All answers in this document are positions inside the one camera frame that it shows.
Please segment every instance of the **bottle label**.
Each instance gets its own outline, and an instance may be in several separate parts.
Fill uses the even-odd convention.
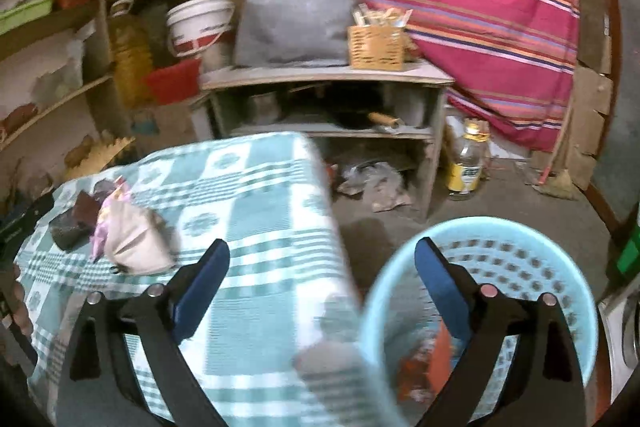
[[[481,171],[481,166],[465,167],[459,163],[452,163],[449,167],[447,188],[460,194],[468,194],[478,187]]]

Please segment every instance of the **dark gray cloth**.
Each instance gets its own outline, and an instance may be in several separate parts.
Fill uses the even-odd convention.
[[[357,0],[244,0],[236,66],[344,66]]]

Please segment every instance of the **green and white tablecloth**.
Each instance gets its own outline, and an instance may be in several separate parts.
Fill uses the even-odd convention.
[[[156,210],[178,265],[215,238],[231,250],[229,272],[193,338],[180,349],[230,427],[376,423],[354,341],[358,306],[313,144],[294,133],[201,142],[68,182],[22,245],[17,262],[34,322],[36,402],[55,419],[70,332],[87,293],[138,295],[158,277],[110,273],[90,245],[65,253],[47,224],[81,189],[118,175],[134,203]],[[140,341],[127,344],[152,412],[170,418]]]

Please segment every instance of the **screw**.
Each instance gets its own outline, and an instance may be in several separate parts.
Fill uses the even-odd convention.
[[[164,291],[164,284],[158,282],[156,284],[152,284],[151,286],[149,286],[149,288],[146,289],[146,294],[149,295],[150,297],[159,297],[162,295],[163,291]]]
[[[102,299],[102,294],[100,292],[91,292],[86,297],[86,301],[89,304],[97,304]]]
[[[558,299],[556,299],[556,296],[553,295],[553,293],[543,293],[542,294],[542,301],[547,306],[555,306],[556,302],[558,302]]]
[[[496,288],[493,284],[483,284],[480,286],[480,293],[485,297],[489,297],[490,299],[498,295],[498,288]]]

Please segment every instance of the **laundry basket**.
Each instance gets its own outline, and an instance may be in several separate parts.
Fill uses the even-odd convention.
[[[598,342],[595,303],[571,258],[545,235],[513,221],[453,219],[419,233],[396,251],[367,298],[360,345],[382,425],[413,426],[424,413],[424,407],[398,404],[394,382],[400,360],[420,341],[434,339],[440,324],[414,265],[415,244],[425,236],[433,239],[450,263],[460,264],[477,282],[494,284],[507,296],[535,300],[541,293],[554,293],[574,338],[582,381],[588,382]],[[494,409],[516,340],[516,336],[505,338],[473,419]]]

